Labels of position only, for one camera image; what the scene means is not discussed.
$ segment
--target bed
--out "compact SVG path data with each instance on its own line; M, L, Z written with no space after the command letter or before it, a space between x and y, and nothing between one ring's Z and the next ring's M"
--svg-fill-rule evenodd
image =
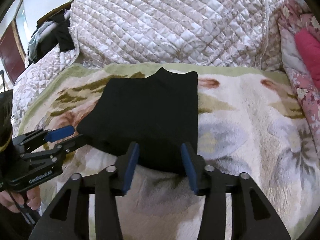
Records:
M17 80L14 135L76 126L113 76L146 77L161 66L197 71L203 104L198 152L224 172L250 173L297 239L320 206L320 144L313 115L301 104L299 89L306 88L297 87L299 73L291 71L301 60L286 57L292 55L281 24L286 2L75 0L69 31L76 49L59 53L55 47ZM85 84L100 86L88 90ZM314 87L309 90L317 96ZM91 147L78 149L64 173L42 185L42 209L73 172L94 174L114 161ZM196 239L204 200L190 196L185 179L138 167L132 188L126 200L117 200L124 239ZM230 207L229 199L226 239ZM138 227L133 217L139 217Z

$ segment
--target black cloth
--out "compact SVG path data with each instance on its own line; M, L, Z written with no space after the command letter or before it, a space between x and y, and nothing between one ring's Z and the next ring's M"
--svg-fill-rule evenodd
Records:
M140 165L184 174L181 144L190 142L197 150L197 77L196 72L176 74L161 68L147 78L112 78L77 131L90 145L115 156L136 141Z
M58 24L37 46L37 57L34 63L41 60L48 52L50 52L57 44L59 44L60 52L75 49L73 40L69 33L70 20L65 19L64 13L66 10L61 10L51 16L48 21L54 21Z

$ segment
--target metal screw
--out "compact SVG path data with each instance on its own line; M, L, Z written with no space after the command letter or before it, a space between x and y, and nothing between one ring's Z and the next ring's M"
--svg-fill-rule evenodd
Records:
M205 169L206 171L214 171L214 167L213 167L212 165L206 165L206 166L204 167L204 169Z
M250 179L250 175L249 175L248 173L246 173L246 172L242 172L242 173L240 174L240 177L241 177L242 179Z
M114 172L114 171L116 171L116 170L117 170L117 167L114 166L114 165L108 166L108 167L106 168L106 171L107 171L107 172Z
M71 176L71 179L72 180L78 180L78 179L80 179L81 178L81 174L79 174L79 173L74 173L74 174L72 174L72 176Z

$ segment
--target brown wooden door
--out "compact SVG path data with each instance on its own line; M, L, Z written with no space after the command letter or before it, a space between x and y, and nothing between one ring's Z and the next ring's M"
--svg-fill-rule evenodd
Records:
M26 70L24 50L14 20L0 39L0 58L10 81L14 84Z

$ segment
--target blue rubber tip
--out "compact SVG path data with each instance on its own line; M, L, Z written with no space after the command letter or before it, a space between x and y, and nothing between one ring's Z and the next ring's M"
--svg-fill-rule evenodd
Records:
M192 191L197 195L199 191L197 187L197 174L192 164L188 148L184 143L181 145L181 158L187 177L189 179L189 185Z
M127 170L125 171L125 174L124 174L124 183L122 188L122 193L124 195L128 192L128 190L131 187L131 182L133 179L134 170L138 162L139 154L140 154L139 144L135 143L129 163L128 163Z
M75 128L72 125L68 125L53 131L48 132L44 137L47 142L55 142L65 137L71 136L75 133Z

